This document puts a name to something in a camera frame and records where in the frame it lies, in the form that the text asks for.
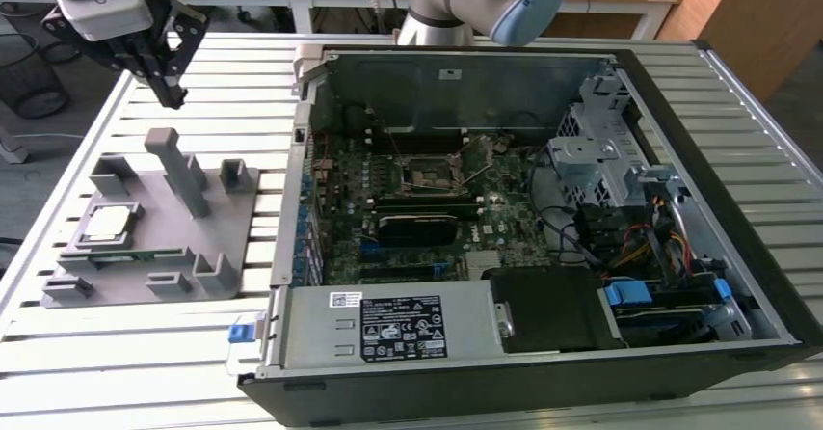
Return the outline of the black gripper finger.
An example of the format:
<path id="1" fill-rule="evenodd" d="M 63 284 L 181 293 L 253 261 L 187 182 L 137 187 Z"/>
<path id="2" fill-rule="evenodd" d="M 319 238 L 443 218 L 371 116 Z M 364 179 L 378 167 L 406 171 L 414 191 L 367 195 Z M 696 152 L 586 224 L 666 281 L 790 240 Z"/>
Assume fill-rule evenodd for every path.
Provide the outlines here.
<path id="1" fill-rule="evenodd" d="M 180 108 L 187 90 L 180 79 L 200 46 L 207 31 L 207 15 L 177 0 L 169 1 L 159 37 L 157 62 L 160 69 L 153 72 L 159 78 L 156 96 L 165 108 Z"/>
<path id="2" fill-rule="evenodd" d="M 73 28 L 61 10 L 52 10 L 41 26 L 55 38 L 72 45 L 87 57 L 112 70 L 128 71 L 149 86 L 163 107 L 171 106 L 167 67 L 171 48 L 153 29 L 101 41 L 87 40 Z"/>

